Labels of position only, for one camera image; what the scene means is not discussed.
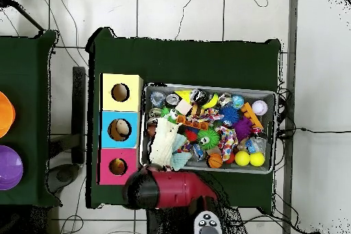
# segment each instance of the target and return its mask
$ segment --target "pink box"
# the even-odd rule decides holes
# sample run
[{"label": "pink box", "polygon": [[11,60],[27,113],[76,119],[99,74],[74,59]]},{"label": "pink box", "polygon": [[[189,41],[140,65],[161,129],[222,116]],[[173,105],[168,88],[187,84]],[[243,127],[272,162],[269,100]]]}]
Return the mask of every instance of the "pink box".
[{"label": "pink box", "polygon": [[[100,183],[99,185],[124,185],[137,168],[137,153],[135,148],[103,148],[100,151]],[[127,170],[122,175],[115,175],[110,171],[110,162],[123,159]]]}]

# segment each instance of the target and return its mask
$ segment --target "purple bowl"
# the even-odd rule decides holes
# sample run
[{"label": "purple bowl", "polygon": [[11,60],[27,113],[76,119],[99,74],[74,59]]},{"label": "purple bowl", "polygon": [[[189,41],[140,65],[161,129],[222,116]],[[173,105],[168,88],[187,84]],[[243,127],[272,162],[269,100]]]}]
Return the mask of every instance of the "purple bowl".
[{"label": "purple bowl", "polygon": [[0,190],[11,189],[21,180],[23,164],[12,148],[0,145]]}]

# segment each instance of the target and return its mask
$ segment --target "blue box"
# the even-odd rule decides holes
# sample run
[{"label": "blue box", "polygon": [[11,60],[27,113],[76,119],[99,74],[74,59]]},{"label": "blue box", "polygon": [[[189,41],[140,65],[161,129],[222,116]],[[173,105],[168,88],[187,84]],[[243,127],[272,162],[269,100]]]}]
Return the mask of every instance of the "blue box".
[{"label": "blue box", "polygon": [[[132,132],[125,141],[115,141],[108,134],[108,126],[115,119],[124,119],[132,127]],[[102,111],[101,148],[135,148],[138,135],[138,113]]]}]

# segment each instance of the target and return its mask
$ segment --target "orange bowl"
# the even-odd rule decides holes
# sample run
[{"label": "orange bowl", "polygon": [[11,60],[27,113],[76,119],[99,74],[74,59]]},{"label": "orange bowl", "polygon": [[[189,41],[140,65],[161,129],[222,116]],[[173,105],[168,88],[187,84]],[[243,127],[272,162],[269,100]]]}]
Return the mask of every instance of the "orange bowl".
[{"label": "orange bowl", "polygon": [[0,92],[0,138],[3,137],[14,123],[15,117],[14,107],[5,96]]}]

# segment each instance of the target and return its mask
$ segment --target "game controller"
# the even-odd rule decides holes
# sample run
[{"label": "game controller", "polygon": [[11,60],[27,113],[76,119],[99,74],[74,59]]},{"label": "game controller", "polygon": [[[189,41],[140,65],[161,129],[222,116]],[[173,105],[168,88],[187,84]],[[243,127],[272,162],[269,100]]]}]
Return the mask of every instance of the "game controller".
[{"label": "game controller", "polygon": [[218,217],[211,211],[202,211],[195,218],[194,234],[223,234]]}]

